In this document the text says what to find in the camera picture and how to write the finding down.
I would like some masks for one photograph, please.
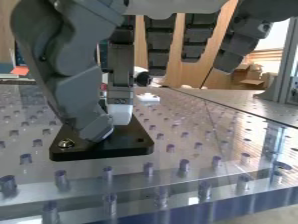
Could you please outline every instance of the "white wall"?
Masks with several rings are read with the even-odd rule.
[[[283,48],[289,22],[290,22],[290,19],[273,24],[270,34],[266,39],[259,41],[255,50]]]

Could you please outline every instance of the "screw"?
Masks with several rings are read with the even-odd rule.
[[[58,147],[61,148],[61,149],[70,149],[70,148],[73,148],[74,147],[74,142],[73,142],[73,140],[72,139],[69,139],[69,138],[66,138],[66,139],[64,139],[64,140],[61,140],[60,142],[58,142]]]

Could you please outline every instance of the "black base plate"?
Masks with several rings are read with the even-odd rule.
[[[58,142],[72,139],[76,146],[62,150]],[[153,153],[154,142],[134,115],[126,126],[116,126],[110,136],[100,143],[90,144],[78,138],[69,126],[64,125],[49,148],[53,161],[73,161],[113,157],[141,156]]]

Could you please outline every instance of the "metal frame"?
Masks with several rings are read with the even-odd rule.
[[[259,94],[259,98],[278,103],[287,103],[291,76],[297,73],[298,18],[290,19],[282,61],[277,79],[271,87]]]

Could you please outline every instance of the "gray robot arm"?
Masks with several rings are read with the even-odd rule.
[[[214,68],[231,73],[243,57],[265,39],[274,22],[298,16],[297,0],[241,0],[235,9]]]
[[[112,36],[110,104],[132,105],[132,32],[118,28],[126,1],[22,0],[10,20],[12,32],[30,73],[49,105],[78,136],[101,141],[113,131],[113,120],[98,105],[101,69],[93,59],[96,44]]]

